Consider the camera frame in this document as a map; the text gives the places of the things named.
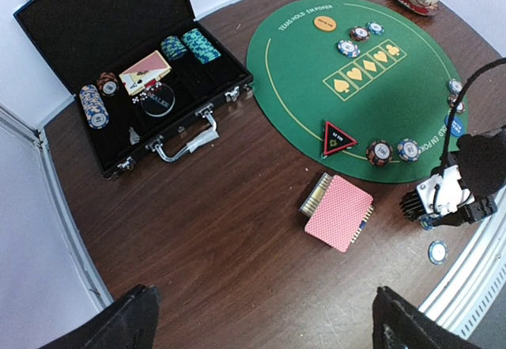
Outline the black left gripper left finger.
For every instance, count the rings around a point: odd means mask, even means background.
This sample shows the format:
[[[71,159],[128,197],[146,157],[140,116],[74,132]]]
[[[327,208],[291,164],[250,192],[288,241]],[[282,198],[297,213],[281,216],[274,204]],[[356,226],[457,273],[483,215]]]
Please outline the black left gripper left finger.
[[[137,285],[82,326],[45,348],[152,348],[160,314],[160,291]]]

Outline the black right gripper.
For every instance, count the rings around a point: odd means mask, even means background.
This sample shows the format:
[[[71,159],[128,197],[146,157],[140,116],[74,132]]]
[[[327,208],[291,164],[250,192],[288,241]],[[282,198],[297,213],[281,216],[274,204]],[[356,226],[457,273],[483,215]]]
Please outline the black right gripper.
[[[472,224],[494,214],[493,195],[505,187],[505,128],[464,134],[431,176],[400,200],[408,221],[424,216],[432,227]]]

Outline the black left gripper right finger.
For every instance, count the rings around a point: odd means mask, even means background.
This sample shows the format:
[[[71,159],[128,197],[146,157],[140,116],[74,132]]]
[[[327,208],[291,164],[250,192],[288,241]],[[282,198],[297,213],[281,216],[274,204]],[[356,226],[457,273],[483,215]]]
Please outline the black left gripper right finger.
[[[388,286],[380,286],[372,303],[372,347],[478,348],[440,327]]]

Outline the blue tan chips mat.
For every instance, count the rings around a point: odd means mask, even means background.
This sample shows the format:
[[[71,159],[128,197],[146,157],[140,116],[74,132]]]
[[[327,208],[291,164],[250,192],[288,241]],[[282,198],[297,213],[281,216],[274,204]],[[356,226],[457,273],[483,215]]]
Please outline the blue tan chips mat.
[[[414,139],[404,138],[398,143],[397,152],[401,160],[415,162],[421,155],[421,148]]]
[[[342,55],[348,58],[356,58],[361,54],[360,48],[351,40],[338,41],[337,49]]]

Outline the blue small blind button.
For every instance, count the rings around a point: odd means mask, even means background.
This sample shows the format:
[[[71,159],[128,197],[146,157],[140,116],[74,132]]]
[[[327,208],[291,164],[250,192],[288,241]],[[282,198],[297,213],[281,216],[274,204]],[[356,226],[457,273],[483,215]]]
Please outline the blue small blind button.
[[[451,136],[460,138],[466,133],[466,128],[459,117],[455,116],[451,121],[451,124],[448,124],[448,122],[449,115],[447,115],[444,119],[444,126],[450,131]]]

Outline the red-backed card deck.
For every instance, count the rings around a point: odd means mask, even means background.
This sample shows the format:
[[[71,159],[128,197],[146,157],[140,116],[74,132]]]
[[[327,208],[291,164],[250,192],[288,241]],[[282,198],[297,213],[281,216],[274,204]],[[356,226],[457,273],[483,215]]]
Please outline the red-backed card deck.
[[[304,231],[344,253],[356,241],[373,211],[371,195],[335,175]]]

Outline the blue tan chips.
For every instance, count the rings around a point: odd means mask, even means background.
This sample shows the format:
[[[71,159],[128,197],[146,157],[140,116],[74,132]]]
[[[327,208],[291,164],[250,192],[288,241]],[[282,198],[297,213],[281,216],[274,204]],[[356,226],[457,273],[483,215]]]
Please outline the blue tan chips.
[[[452,78],[448,82],[448,88],[450,89],[451,94],[458,96],[462,92],[463,84],[460,81]]]

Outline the green blue chip mat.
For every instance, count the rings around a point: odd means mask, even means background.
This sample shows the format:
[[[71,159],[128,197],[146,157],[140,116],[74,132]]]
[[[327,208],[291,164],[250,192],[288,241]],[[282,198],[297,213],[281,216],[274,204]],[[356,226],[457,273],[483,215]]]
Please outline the green blue chip mat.
[[[384,27],[374,21],[370,21],[366,24],[366,29],[369,31],[372,35],[383,35],[384,34]]]

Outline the orange big blind button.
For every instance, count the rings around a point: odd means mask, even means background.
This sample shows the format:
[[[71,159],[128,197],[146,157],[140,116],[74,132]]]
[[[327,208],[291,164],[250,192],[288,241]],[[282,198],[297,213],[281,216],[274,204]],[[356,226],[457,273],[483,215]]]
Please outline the orange big blind button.
[[[323,32],[333,32],[338,27],[336,20],[328,16],[315,17],[313,24],[318,30]]]

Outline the green blue chip stack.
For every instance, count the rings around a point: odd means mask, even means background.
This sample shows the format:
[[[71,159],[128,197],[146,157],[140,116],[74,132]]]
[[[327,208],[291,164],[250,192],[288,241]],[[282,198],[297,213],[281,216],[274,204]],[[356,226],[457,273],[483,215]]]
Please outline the green blue chip stack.
[[[420,219],[420,224],[421,224],[421,227],[424,229],[424,230],[433,230],[434,229],[434,226],[433,226],[433,222],[434,222],[434,219],[431,218],[430,216],[424,216]]]

